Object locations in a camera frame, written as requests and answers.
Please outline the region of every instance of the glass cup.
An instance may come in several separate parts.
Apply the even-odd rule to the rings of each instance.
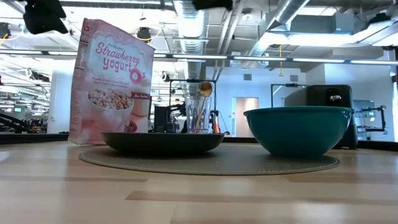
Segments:
[[[207,134],[210,120],[211,98],[205,96],[187,96],[187,132],[190,134]]]

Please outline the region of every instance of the cereal box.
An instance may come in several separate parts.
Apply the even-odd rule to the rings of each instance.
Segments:
[[[85,19],[73,72],[69,141],[102,132],[147,133],[154,49],[111,24]]]

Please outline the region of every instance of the door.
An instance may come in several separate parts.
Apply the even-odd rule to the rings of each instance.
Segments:
[[[245,111],[259,108],[259,98],[236,97],[235,109],[235,137],[253,138],[248,121],[243,115]]]

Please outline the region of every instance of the black plate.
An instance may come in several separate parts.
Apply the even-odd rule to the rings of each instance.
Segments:
[[[224,134],[101,133],[111,148],[133,154],[192,154],[214,149]]]

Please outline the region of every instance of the dark bowl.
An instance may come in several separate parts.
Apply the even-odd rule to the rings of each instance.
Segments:
[[[224,134],[101,133],[111,148],[129,154],[193,154],[216,148]]]
[[[272,155],[319,158],[343,137],[354,110],[288,106],[244,112],[257,141]]]

